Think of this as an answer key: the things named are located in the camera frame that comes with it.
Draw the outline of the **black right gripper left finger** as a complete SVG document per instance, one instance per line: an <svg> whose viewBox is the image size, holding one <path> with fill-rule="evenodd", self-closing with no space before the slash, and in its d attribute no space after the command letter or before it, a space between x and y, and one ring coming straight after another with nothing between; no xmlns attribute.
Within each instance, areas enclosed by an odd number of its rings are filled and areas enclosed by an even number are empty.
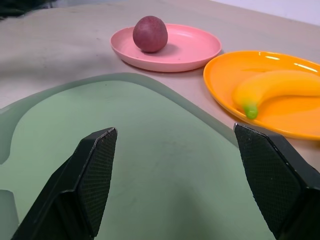
<svg viewBox="0 0 320 240"><path fill-rule="evenodd" d="M83 138L50 176L11 240L94 240L109 195L118 131Z"/></svg>

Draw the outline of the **pink plate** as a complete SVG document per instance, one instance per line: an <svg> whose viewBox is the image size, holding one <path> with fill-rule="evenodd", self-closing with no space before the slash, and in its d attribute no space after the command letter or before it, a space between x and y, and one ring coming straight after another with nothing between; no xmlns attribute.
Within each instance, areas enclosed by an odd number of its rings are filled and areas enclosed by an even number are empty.
<svg viewBox="0 0 320 240"><path fill-rule="evenodd" d="M142 52L133 41L133 27L115 32L110 45L125 63L143 70L176 73L205 66L222 50L221 41L199 28L181 24L166 24L168 42L156 53Z"/></svg>

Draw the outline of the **dark red round fruit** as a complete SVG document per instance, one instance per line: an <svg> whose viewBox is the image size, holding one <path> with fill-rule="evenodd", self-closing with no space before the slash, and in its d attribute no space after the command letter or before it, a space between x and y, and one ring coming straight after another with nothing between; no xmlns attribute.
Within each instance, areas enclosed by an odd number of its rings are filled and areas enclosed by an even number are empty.
<svg viewBox="0 0 320 240"><path fill-rule="evenodd" d="M156 16L145 16L135 25L132 38L135 45L145 53L156 53L168 42L165 23Z"/></svg>

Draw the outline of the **orange plate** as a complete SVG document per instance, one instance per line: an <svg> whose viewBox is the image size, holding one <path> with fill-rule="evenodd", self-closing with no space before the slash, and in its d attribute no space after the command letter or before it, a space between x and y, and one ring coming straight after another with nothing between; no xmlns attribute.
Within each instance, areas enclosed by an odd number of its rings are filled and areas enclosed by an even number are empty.
<svg viewBox="0 0 320 240"><path fill-rule="evenodd" d="M320 99L280 97L262 105L255 120L235 108L232 92L237 84L259 73L300 70L320 76L320 61L268 51L234 51L210 60L203 70L206 88L230 114L240 120L294 139L320 141Z"/></svg>

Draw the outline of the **yellow banana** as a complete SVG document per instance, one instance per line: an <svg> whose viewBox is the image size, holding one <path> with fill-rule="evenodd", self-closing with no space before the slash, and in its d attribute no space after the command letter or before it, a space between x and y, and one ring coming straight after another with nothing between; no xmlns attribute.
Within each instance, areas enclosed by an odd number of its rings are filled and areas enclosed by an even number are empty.
<svg viewBox="0 0 320 240"><path fill-rule="evenodd" d="M232 101L247 118L254 120L260 106L278 97L320 97L320 76L300 70L273 70L239 83Z"/></svg>

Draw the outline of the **green plate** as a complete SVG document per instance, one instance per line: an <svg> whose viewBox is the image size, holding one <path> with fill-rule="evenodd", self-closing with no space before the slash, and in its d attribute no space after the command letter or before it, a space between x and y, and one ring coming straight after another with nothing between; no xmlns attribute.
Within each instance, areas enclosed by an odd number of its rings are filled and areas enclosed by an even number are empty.
<svg viewBox="0 0 320 240"><path fill-rule="evenodd" d="M232 130L156 80L91 77L0 109L0 219L16 229L89 134L118 137L95 240L275 240Z"/></svg>

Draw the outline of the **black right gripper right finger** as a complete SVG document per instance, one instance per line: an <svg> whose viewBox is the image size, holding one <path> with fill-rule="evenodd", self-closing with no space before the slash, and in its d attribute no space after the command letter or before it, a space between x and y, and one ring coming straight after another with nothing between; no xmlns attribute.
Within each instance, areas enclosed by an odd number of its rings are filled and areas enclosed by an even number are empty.
<svg viewBox="0 0 320 240"><path fill-rule="evenodd" d="M276 240L320 240L320 172L281 134L233 127L253 198Z"/></svg>

